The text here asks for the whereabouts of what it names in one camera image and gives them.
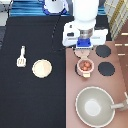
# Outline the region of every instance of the black circular disc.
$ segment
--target black circular disc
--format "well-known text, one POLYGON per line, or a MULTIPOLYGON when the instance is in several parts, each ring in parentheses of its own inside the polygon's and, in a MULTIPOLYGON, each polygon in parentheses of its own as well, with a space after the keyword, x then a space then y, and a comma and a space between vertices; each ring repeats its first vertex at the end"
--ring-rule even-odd
POLYGON ((112 76, 115 72, 114 66, 109 62, 102 62, 98 66, 100 74, 103 76, 112 76))
POLYGON ((106 45, 99 45, 96 47, 96 54, 100 57, 108 57, 111 54, 111 49, 106 45))

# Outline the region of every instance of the black mat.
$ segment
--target black mat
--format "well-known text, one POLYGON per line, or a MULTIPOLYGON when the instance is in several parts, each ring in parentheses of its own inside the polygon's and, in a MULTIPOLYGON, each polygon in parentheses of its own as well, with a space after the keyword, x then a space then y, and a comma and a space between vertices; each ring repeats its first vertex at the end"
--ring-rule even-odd
MULTIPOLYGON (((11 17, 7 20, 0 54, 0 128, 66 128, 65 51, 51 53, 51 35, 58 16, 11 17), (27 66, 18 68, 16 59, 26 46, 27 66), (38 59, 47 59, 52 73, 39 79, 32 73, 38 59)), ((107 24, 106 17, 102 24, 107 24)), ((54 49, 62 48, 65 23, 62 17, 55 31, 54 49)))
POLYGON ((0 26, 0 49, 2 47, 5 30, 6 30, 6 27, 5 26, 0 26))
POLYGON ((115 72, 115 68, 110 62, 100 63, 98 66, 98 70, 103 76, 112 76, 115 72))
POLYGON ((96 54, 102 58, 105 58, 111 54, 111 49, 106 45, 99 45, 96 47, 96 54))

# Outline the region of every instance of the black cable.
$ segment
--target black cable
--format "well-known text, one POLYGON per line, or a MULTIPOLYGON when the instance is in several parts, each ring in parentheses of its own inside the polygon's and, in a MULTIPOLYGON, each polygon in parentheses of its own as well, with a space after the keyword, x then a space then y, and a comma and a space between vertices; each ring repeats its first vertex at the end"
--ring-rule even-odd
POLYGON ((57 25, 58 25, 58 23, 59 23, 59 21, 60 21, 61 15, 62 15, 62 13, 64 12, 64 10, 65 10, 65 8, 62 10, 61 14, 59 15, 59 18, 58 18, 58 20, 57 20, 57 22, 56 22, 56 24, 55 24, 55 26, 54 26, 53 32, 52 32, 52 45, 51 45, 51 47, 52 47, 52 52, 62 51, 62 50, 65 50, 65 49, 67 48, 67 47, 64 47, 64 48, 62 48, 62 49, 54 50, 54 47, 53 47, 53 44, 54 44, 53 39, 54 39, 55 30, 56 30, 56 27, 57 27, 57 25))
POLYGON ((12 1, 13 1, 13 0, 11 0, 11 2, 9 3, 8 10, 7 10, 8 18, 9 18, 9 10, 11 10, 11 9, 9 9, 9 8, 10 8, 10 6, 11 6, 12 1))
POLYGON ((3 10, 3 11, 0 11, 0 12, 5 12, 5 11, 7 11, 7 9, 6 9, 6 7, 5 7, 5 4, 3 4, 1 1, 0 1, 0 3, 4 6, 4 10, 3 10))
POLYGON ((9 3, 9 6, 8 6, 8 8, 6 9, 6 7, 5 7, 5 4, 3 4, 1 1, 0 1, 0 3, 2 3, 2 5, 4 6, 4 8, 5 8, 5 10, 3 10, 3 11, 0 11, 0 12, 7 12, 8 13, 8 17, 9 17, 9 8, 10 8, 10 5, 11 5, 11 3, 12 3, 12 1, 13 0, 11 0, 11 2, 9 3))

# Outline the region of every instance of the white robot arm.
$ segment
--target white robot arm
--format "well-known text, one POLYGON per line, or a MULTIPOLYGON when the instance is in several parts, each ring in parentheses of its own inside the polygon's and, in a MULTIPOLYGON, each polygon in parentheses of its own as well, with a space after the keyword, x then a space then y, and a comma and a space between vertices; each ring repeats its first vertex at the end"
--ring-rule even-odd
POLYGON ((103 45, 108 30, 94 30, 99 0, 72 0, 72 2, 74 21, 64 26, 63 45, 76 44, 76 48, 88 49, 94 45, 103 45))

